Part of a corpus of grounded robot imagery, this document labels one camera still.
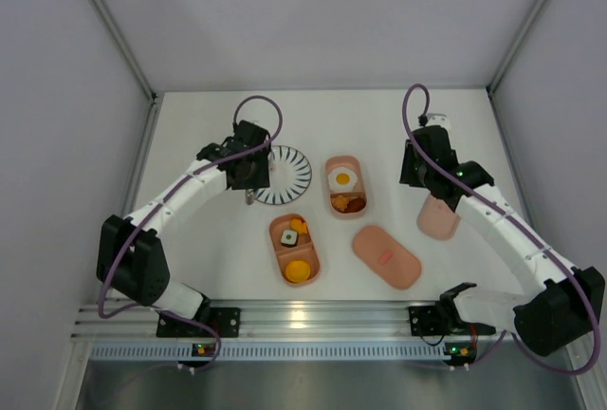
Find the orange fish shaped food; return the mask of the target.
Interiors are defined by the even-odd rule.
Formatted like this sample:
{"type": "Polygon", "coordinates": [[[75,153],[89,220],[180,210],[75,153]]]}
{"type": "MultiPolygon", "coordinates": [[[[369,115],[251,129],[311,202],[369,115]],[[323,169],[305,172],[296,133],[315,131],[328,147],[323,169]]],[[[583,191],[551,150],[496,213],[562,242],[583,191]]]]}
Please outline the orange fish shaped food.
{"type": "Polygon", "coordinates": [[[289,221],[289,230],[296,233],[298,236],[309,235],[307,223],[300,218],[292,218],[289,221]]]}

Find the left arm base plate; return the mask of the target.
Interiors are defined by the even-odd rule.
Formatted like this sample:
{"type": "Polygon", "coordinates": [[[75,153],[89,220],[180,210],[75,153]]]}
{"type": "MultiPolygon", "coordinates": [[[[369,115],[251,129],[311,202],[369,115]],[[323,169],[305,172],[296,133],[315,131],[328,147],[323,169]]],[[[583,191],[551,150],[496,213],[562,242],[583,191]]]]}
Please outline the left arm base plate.
{"type": "MultiPolygon", "coordinates": [[[[241,322],[239,307],[212,307],[204,325],[212,329],[221,338],[238,338],[241,322]]],[[[212,335],[200,327],[177,321],[175,318],[160,314],[156,325],[158,338],[211,338],[212,335]]]]}

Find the pink lunch box lid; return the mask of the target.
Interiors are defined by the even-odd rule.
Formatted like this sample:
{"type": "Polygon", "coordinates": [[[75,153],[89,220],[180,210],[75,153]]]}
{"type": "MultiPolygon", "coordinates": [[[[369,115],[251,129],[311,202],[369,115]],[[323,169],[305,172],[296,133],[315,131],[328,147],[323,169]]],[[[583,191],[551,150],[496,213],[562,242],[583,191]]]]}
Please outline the pink lunch box lid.
{"type": "Polygon", "coordinates": [[[418,258],[379,226],[362,228],[352,240],[355,256],[394,289],[409,289],[420,277],[418,258]]]}

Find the orange fried nugget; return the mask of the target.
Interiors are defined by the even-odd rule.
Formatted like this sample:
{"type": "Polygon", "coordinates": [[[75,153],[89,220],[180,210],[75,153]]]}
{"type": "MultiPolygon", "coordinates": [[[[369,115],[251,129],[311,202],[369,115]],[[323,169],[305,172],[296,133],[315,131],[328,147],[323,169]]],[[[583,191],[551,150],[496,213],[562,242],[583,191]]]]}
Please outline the orange fried nugget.
{"type": "Polygon", "coordinates": [[[349,197],[344,195],[338,195],[331,198],[333,208],[340,212],[344,212],[347,209],[349,202],[349,197]]]}

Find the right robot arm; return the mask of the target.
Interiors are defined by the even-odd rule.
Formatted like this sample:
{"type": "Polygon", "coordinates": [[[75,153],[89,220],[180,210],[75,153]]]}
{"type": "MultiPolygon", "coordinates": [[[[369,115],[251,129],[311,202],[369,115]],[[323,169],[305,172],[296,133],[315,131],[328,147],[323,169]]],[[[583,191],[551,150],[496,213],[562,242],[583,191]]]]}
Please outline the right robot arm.
{"type": "Polygon", "coordinates": [[[600,339],[602,275],[593,267],[578,268],[541,240],[480,164],[458,161],[445,128],[425,126],[408,134],[400,181],[444,201],[491,246],[521,286],[519,294],[474,283],[444,291],[439,304],[453,325],[506,330],[542,357],[586,334],[600,339]]]}

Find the brown meat slice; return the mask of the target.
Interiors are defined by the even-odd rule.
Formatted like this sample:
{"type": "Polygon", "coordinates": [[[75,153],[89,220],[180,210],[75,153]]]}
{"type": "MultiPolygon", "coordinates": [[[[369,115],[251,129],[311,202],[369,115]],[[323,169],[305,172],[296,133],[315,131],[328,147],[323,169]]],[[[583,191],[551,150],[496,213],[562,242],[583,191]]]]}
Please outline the brown meat slice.
{"type": "Polygon", "coordinates": [[[366,199],[364,197],[356,197],[349,200],[345,212],[347,214],[357,213],[362,211],[366,207],[366,199]]]}

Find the light pink lid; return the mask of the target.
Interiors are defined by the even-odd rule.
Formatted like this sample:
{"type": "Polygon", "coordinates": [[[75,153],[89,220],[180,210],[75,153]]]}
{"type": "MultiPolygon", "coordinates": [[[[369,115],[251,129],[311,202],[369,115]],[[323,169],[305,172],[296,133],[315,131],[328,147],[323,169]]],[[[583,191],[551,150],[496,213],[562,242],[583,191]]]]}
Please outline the light pink lid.
{"type": "Polygon", "coordinates": [[[417,216],[418,229],[439,241],[451,239],[459,226],[460,216],[440,199],[428,195],[417,216]]]}

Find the orange round dumpling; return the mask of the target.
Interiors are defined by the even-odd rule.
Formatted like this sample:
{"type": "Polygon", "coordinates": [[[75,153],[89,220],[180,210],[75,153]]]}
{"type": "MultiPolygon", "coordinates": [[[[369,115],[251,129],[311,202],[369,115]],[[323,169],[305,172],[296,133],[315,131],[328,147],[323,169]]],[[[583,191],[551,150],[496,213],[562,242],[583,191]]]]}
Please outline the orange round dumpling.
{"type": "Polygon", "coordinates": [[[299,284],[307,281],[311,276],[310,265],[303,260],[294,260],[285,267],[285,278],[288,282],[299,284]]]}

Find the fried egg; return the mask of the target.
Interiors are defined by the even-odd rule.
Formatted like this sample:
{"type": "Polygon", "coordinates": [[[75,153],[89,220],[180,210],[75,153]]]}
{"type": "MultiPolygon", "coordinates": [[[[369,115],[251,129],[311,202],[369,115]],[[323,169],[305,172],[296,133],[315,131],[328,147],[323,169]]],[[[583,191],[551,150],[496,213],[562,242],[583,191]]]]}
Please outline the fried egg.
{"type": "Polygon", "coordinates": [[[353,192],[358,183],[358,175],[350,168],[336,167],[328,173],[327,181],[332,192],[353,192]]]}

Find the metal serving tongs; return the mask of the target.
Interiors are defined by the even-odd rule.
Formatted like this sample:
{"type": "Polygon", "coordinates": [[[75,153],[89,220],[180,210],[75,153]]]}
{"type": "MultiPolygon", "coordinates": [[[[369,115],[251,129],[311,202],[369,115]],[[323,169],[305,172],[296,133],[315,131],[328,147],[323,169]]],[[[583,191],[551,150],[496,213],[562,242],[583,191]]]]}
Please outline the metal serving tongs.
{"type": "Polygon", "coordinates": [[[252,205],[255,202],[255,194],[252,190],[245,190],[245,201],[247,205],[252,205]]]}

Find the pink divided lunch box tray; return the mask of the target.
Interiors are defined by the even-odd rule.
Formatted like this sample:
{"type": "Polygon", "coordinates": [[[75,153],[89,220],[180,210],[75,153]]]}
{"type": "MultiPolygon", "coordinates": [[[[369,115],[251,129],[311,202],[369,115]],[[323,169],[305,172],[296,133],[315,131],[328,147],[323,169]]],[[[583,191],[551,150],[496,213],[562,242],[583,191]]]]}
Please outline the pink divided lunch box tray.
{"type": "Polygon", "coordinates": [[[326,161],[324,170],[325,170],[326,188],[328,190],[328,203],[329,203],[330,211],[332,212],[332,214],[339,218],[356,218],[357,216],[362,216],[368,206],[368,196],[367,196],[366,186],[365,186],[364,177],[363,177],[363,173],[362,173],[362,169],[361,169],[359,160],[353,156],[335,156],[335,157],[329,158],[326,161]],[[336,167],[347,167],[357,173],[358,183],[353,192],[335,193],[329,189],[327,175],[333,168],[336,168],[336,167]],[[362,211],[357,212],[357,213],[347,214],[346,212],[340,212],[340,211],[334,209],[331,204],[331,198],[338,196],[338,195],[348,196],[349,199],[356,198],[356,197],[364,197],[366,199],[366,207],[362,211]]]}

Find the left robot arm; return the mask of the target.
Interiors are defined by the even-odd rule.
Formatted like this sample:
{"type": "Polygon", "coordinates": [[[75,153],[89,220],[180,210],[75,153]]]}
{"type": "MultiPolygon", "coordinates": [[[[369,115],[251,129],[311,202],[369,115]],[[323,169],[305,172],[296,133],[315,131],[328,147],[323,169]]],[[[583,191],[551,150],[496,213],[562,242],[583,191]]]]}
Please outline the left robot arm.
{"type": "Polygon", "coordinates": [[[249,121],[232,126],[232,136],[205,146],[158,196],[125,218],[104,221],[97,266],[102,319],[142,306],[203,321],[207,297],[171,276],[162,240],[227,190],[269,186],[268,154],[277,136],[249,121]]]}

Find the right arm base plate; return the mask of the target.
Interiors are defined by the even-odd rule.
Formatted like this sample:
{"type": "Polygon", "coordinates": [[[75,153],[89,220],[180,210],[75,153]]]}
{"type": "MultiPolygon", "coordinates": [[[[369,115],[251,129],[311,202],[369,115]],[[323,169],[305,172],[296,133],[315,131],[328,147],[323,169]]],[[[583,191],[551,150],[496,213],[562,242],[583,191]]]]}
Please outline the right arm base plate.
{"type": "Polygon", "coordinates": [[[411,332],[417,337],[471,335],[473,333],[486,336],[496,333],[495,327],[462,321],[452,309],[445,308],[440,303],[409,306],[407,310],[411,332]]]}

